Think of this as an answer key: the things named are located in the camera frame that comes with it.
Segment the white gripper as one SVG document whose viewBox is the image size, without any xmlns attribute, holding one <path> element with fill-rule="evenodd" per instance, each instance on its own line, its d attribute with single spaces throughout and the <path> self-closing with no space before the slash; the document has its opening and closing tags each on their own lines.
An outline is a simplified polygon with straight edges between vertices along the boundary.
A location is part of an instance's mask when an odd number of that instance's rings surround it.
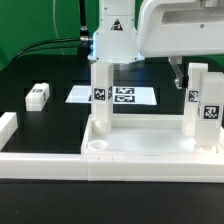
<svg viewBox="0 0 224 224">
<path fill-rule="evenodd" d="M 186 89 L 180 56 L 224 54 L 224 0 L 144 0 L 137 45 L 145 57 L 169 57 L 176 87 Z"/>
</svg>

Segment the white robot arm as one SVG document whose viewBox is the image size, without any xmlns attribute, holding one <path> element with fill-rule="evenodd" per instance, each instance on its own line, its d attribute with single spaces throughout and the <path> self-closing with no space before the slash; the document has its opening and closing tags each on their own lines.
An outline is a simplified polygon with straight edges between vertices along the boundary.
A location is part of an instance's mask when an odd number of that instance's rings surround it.
<svg viewBox="0 0 224 224">
<path fill-rule="evenodd" d="M 224 0 L 99 0 L 99 27 L 91 60 L 129 64 L 166 57 L 176 86 L 187 78 L 179 69 L 184 56 L 224 54 Z"/>
</svg>

